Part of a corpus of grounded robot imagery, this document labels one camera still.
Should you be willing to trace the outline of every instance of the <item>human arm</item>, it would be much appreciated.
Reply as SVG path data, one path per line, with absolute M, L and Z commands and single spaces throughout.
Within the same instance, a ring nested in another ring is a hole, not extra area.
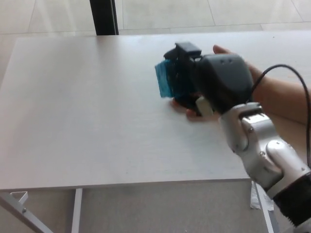
M 215 54 L 228 54 L 229 50 L 215 45 Z M 248 64 L 253 81 L 262 74 L 262 71 L 251 64 Z M 254 94 L 254 101 L 259 102 L 264 111 L 276 114 L 281 117 L 306 124 L 307 122 L 307 103 L 305 92 L 301 84 L 291 83 L 282 80 L 264 77 Z M 187 110 L 187 116 L 193 117 L 195 113 Z

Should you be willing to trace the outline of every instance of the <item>human hand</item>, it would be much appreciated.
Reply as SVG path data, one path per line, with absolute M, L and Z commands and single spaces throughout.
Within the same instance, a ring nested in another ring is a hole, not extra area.
M 231 53 L 233 53 L 230 50 L 225 49 L 223 47 L 220 47 L 218 45 L 213 46 L 213 52 L 214 52 L 214 54 L 231 54 Z M 246 62 L 246 64 L 248 65 L 248 68 L 251 72 L 253 82 L 255 82 L 257 80 L 257 78 L 262 74 L 262 72 L 259 69 L 257 69 L 256 67 L 254 67 L 253 65 L 249 64 L 248 62 Z M 258 101 L 260 99 L 260 96 L 261 96 L 260 91 L 259 90 L 255 91 L 254 98 L 256 101 Z M 180 106 L 175 99 L 172 100 L 172 105 L 176 106 L 176 107 Z M 186 110 L 186 116 L 193 118 L 193 117 L 197 117 L 197 114 L 192 109 L 187 109 Z

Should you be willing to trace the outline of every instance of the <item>robotic arm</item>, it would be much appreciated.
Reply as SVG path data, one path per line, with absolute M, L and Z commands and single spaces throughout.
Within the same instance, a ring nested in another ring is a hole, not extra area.
M 229 147 L 293 223 L 294 232 L 311 233 L 311 170 L 280 138 L 261 105 L 246 103 L 253 82 L 243 59 L 235 54 L 201 55 L 191 43 L 177 43 L 164 57 L 178 60 L 190 72 L 196 89 L 220 113 Z

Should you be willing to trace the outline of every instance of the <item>black window frame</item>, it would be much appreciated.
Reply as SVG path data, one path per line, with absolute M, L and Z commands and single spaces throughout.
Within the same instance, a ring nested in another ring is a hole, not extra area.
M 119 35 L 115 0 L 89 0 L 96 35 Z

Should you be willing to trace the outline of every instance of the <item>metal table leg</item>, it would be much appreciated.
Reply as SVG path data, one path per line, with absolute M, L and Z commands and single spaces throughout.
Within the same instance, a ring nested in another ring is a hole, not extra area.
M 13 196 L 19 195 L 21 198 L 17 200 Z M 0 206 L 14 215 L 17 219 L 23 222 L 26 226 L 32 229 L 36 233 L 53 233 L 44 223 L 42 223 L 36 216 L 33 215 L 23 205 L 28 198 L 27 192 L 14 192 L 14 193 L 0 193 Z M 80 213 L 82 203 L 82 189 L 76 189 L 73 217 L 72 217 L 72 228 L 71 233 L 79 232 L 80 224 Z
M 9 193 L 0 193 L 0 205 L 13 214 L 17 219 L 26 224 L 36 233 L 52 233 L 52 231 L 44 225 L 36 216 L 23 206 L 25 197 L 20 201 L 15 199 Z
M 76 195 L 74 198 L 74 208 L 73 208 L 71 233 L 78 233 L 79 232 L 81 203 L 82 203 L 82 189 L 77 188 L 76 189 Z
M 256 189 L 260 208 L 263 212 L 264 220 L 266 221 L 268 233 L 274 233 L 273 226 L 272 226 L 271 219 L 270 219 L 270 215 L 269 215 L 268 206 L 267 206 L 266 201 L 264 199 L 265 192 L 262 189 L 262 187 L 257 183 L 255 183 L 255 189 Z

